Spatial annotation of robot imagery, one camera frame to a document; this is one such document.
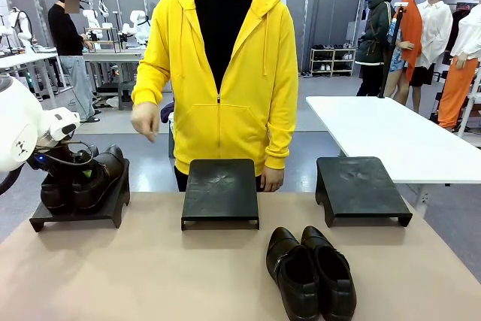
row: yellow hoodie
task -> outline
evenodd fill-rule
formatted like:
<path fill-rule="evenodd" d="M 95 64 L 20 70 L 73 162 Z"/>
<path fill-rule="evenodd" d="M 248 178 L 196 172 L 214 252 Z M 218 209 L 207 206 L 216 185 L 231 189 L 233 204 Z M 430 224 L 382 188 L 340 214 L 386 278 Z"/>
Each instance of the yellow hoodie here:
<path fill-rule="evenodd" d="M 138 67 L 135 104 L 159 104 L 172 80 L 176 167 L 193 159 L 252 159 L 283 169 L 295 127 L 298 66 L 292 18 L 280 0 L 253 0 L 220 94 L 204 51 L 195 0 L 161 0 Z"/>

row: hand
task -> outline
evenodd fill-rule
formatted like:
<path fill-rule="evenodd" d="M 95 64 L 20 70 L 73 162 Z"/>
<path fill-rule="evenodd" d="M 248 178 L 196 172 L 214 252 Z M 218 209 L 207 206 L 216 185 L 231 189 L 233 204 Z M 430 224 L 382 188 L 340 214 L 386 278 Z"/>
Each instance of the hand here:
<path fill-rule="evenodd" d="M 467 54 L 466 53 L 461 53 L 459 56 L 456 57 L 456 69 L 459 71 L 464 69 L 466 66 L 466 61 L 467 61 Z"/>
<path fill-rule="evenodd" d="M 284 184 L 284 170 L 264 167 L 261 176 L 261 188 L 264 192 L 276 192 Z"/>
<path fill-rule="evenodd" d="M 89 50 L 93 50 L 93 43 L 91 41 L 83 41 L 83 45 L 89 48 Z"/>
<path fill-rule="evenodd" d="M 406 49 L 406 50 L 413 50 L 414 49 L 414 44 L 411 43 L 410 41 L 402 41 L 399 43 L 399 47 L 401 49 Z"/>
<path fill-rule="evenodd" d="M 145 135 L 152 143 L 156 142 L 155 137 L 159 133 L 160 110 L 159 106 L 146 101 L 134 106 L 131 117 L 134 129 L 141 135 Z"/>

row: ribbed cuff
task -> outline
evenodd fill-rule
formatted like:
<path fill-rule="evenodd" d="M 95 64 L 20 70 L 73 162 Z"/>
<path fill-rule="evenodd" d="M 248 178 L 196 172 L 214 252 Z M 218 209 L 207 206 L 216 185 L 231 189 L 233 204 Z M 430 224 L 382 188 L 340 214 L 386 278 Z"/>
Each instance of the ribbed cuff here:
<path fill-rule="evenodd" d="M 265 166 L 272 169 L 284 169 L 286 167 L 286 159 L 268 156 L 265 160 Z"/>
<path fill-rule="evenodd" d="M 145 102 L 157 104 L 156 96 L 153 92 L 149 90 L 141 90 L 140 92 L 136 92 L 134 96 L 134 105 L 138 105 L 140 103 Z"/>

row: pair of black shoes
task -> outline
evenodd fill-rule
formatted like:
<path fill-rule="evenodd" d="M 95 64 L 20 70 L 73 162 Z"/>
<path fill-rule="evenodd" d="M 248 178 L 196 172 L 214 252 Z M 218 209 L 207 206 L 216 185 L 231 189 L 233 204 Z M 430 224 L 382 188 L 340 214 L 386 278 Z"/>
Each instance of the pair of black shoes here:
<path fill-rule="evenodd" d="M 277 228 L 269 241 L 269 274 L 279 287 L 291 321 L 350 321 L 357 298 L 346 258 L 316 228 L 308 226 L 301 244 Z"/>
<path fill-rule="evenodd" d="M 104 194 L 122 175 L 125 165 L 122 150 L 111 146 L 94 155 L 88 170 L 80 170 L 64 177 L 48 175 L 41 187 L 41 200 L 54 214 L 74 209 L 93 212 L 101 204 Z"/>

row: black platform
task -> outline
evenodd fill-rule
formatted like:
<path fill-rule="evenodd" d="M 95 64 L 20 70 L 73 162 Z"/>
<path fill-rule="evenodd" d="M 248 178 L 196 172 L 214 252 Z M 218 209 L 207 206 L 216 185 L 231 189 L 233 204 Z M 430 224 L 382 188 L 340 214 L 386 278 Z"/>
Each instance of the black platform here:
<path fill-rule="evenodd" d="M 40 203 L 34 215 L 30 219 L 33 229 L 40 232 L 45 222 L 76 222 L 92 220 L 112 220 L 119 228 L 122 223 L 122 207 L 130 202 L 129 186 L 129 161 L 126 159 L 126 166 L 122 176 L 110 187 L 101 200 L 101 206 L 95 213 L 81 213 L 73 210 L 66 214 L 51 214 L 51 212 Z"/>
<path fill-rule="evenodd" d="M 317 159 L 316 201 L 328 227 L 337 218 L 398 218 L 406 227 L 413 216 L 375 157 Z"/>
<path fill-rule="evenodd" d="M 245 221 L 259 229 L 256 174 L 249 159 L 198 159 L 190 165 L 181 229 L 186 222 Z"/>

